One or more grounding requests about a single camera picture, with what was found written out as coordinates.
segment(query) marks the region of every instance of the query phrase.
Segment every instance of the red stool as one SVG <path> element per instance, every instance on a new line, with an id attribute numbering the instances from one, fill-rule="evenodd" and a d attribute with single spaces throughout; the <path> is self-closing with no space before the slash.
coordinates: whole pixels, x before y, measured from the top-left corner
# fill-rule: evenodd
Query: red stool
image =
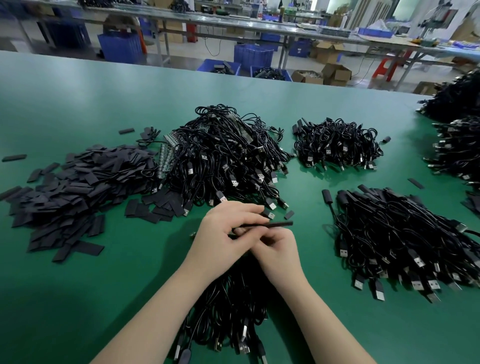
<path id="1" fill-rule="evenodd" d="M 408 58 L 410 58 L 411 54 L 412 54 L 412 51 L 411 51 L 411 50 L 408 50 L 408 51 L 405 52 L 405 54 L 404 54 L 404 56 L 403 56 L 402 58 L 405 59 L 405 60 L 407 60 Z M 373 73 L 372 78 L 377 78 L 377 76 L 378 76 L 379 74 L 385 75 L 385 74 L 387 73 L 388 68 L 385 68 L 385 63 L 387 63 L 387 61 L 392 61 L 392 62 L 393 62 L 393 60 L 390 60 L 390 59 L 388 59 L 388 58 L 384 58 L 384 59 L 380 62 L 380 64 L 378 65 L 378 67 L 377 67 L 377 69 L 375 70 L 375 72 Z M 395 73 L 395 70 L 396 70 L 396 68 L 397 68 L 397 66 L 398 66 L 399 64 L 402 64 L 402 65 L 403 65 L 404 62 L 398 61 L 398 62 L 395 62 L 395 63 L 394 63 L 394 65 L 393 65 L 393 67 L 392 67 L 392 70 L 390 71 L 390 73 L 389 73 L 388 76 L 387 76 L 387 82 L 390 82 L 390 81 L 392 80 L 393 74 Z"/>

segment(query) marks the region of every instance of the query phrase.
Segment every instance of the green tabletop surface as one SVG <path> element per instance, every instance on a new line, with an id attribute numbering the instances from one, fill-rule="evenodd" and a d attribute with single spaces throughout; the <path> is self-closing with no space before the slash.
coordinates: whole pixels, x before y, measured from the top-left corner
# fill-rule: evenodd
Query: green tabletop surface
<path id="1" fill-rule="evenodd" d="M 299 84 L 168 68 L 0 52 L 0 192 L 25 186 L 31 171 L 63 162 L 70 152 L 100 143 L 132 144 L 146 126 L 162 135 L 194 119 L 197 106 L 219 103 L 240 115 L 254 112 L 285 128 L 280 145 L 292 150 L 291 126 L 300 117 L 326 117 L 376 128 L 389 135 L 377 171 L 324 174 L 293 159 L 281 176 L 280 195 L 295 211 L 293 232 L 310 284 L 380 364 L 478 363 L 479 289 L 453 291 L 441 283 L 442 300 L 383 279 L 385 302 L 350 286 L 332 238 L 333 220 L 322 199 L 340 189 L 391 187 L 417 194 L 434 213 L 478 230 L 478 218 L 460 204 L 468 188 L 458 178 L 433 175 L 422 157 L 438 138 L 431 120 L 415 112 L 423 96 Z M 118 130 L 135 128 L 119 135 Z M 415 178 L 420 190 L 407 181 Z M 9 204 L 0 203 L 0 362 L 85 364 L 123 327 L 178 268 L 208 207 L 187 218 L 154 225 L 126 219 L 126 202 L 107 212 L 105 233 L 86 238 L 105 245 L 98 257 L 73 254 L 63 264 L 54 251 L 26 253 L 26 228 L 10 228 Z M 278 211 L 275 220 L 283 220 Z M 293 315 L 279 295 L 257 333 L 271 364 L 312 363 Z M 221 353 L 194 345 L 191 363 L 257 363 L 227 345 Z"/>

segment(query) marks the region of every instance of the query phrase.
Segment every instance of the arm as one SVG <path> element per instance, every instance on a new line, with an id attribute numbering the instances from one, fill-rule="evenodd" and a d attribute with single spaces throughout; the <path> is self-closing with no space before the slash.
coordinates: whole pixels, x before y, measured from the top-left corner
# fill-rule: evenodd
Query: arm
<path id="1" fill-rule="evenodd" d="M 200 224 L 180 268 L 93 359 L 91 364 L 163 363 L 185 316 L 205 288 L 225 273 L 268 229 L 257 227 L 233 241 L 232 228 L 265 224 L 263 206 L 222 202 Z"/>
<path id="2" fill-rule="evenodd" d="M 308 283 L 293 233 L 283 228 L 270 229 L 262 241 L 252 252 L 292 310 L 315 362 L 375 364 Z"/>

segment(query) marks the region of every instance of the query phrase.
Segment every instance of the person's left hand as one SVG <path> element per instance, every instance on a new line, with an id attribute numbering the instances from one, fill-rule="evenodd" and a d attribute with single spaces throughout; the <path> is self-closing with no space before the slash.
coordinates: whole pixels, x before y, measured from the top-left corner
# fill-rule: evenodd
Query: person's left hand
<path id="1" fill-rule="evenodd" d="M 259 215 L 263 210 L 261 205 L 238 201 L 225 201 L 212 208 L 203 218 L 180 268 L 202 279 L 205 285 L 210 284 L 268 232 L 268 228 L 258 226 L 236 240 L 228 237 L 242 224 L 268 223 L 268 218 Z"/>

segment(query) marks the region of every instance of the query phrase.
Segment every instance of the tiled floor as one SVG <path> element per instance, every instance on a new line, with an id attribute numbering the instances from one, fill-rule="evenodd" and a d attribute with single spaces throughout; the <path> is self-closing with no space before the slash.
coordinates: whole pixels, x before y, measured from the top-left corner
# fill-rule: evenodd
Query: tiled floor
<path id="1" fill-rule="evenodd" d="M 96 52 L 98 52 L 100 44 L 96 36 L 102 33 L 101 25 L 86 24 L 92 41 L 91 48 L 84 50 L 60 50 L 52 49 L 45 43 L 36 22 L 23 21 L 22 24 L 32 40 L 35 53 L 99 60 L 96 56 Z M 201 31 L 206 32 L 205 26 L 202 27 Z M 209 27 L 209 32 L 211 33 L 212 31 L 213 28 Z M 157 60 L 157 49 L 151 39 L 150 44 L 152 45 L 147 46 L 149 56 L 146 60 L 146 64 L 155 65 Z M 170 54 L 172 57 L 169 67 L 195 70 L 206 58 L 233 61 L 233 49 L 235 44 L 234 41 L 220 41 L 219 39 L 213 38 L 199 38 L 197 43 L 170 43 Z M 0 19 L 0 49 L 19 52 L 30 51 L 22 37 L 18 25 L 12 20 Z M 165 47 L 162 42 L 162 54 L 165 53 Z M 278 65 L 279 57 L 280 51 L 275 52 L 272 61 L 274 67 Z M 399 80 L 403 74 L 403 69 L 397 68 L 392 81 L 384 83 L 381 78 L 372 79 L 372 74 L 379 65 L 380 60 L 344 55 L 341 58 L 340 63 L 353 72 L 354 76 L 349 82 L 349 86 L 351 87 L 367 88 L 370 85 L 370 87 L 377 89 L 392 89 L 397 80 Z M 290 72 L 293 70 L 312 70 L 320 72 L 323 67 L 323 64 L 320 64 L 315 59 L 311 58 L 288 57 L 287 61 L 287 69 Z M 425 70 L 421 65 L 414 65 L 413 69 L 400 86 L 399 91 L 412 92 L 420 81 L 451 81 L 458 75 L 460 75 L 460 73 L 452 70 L 451 67 L 430 66 Z"/>

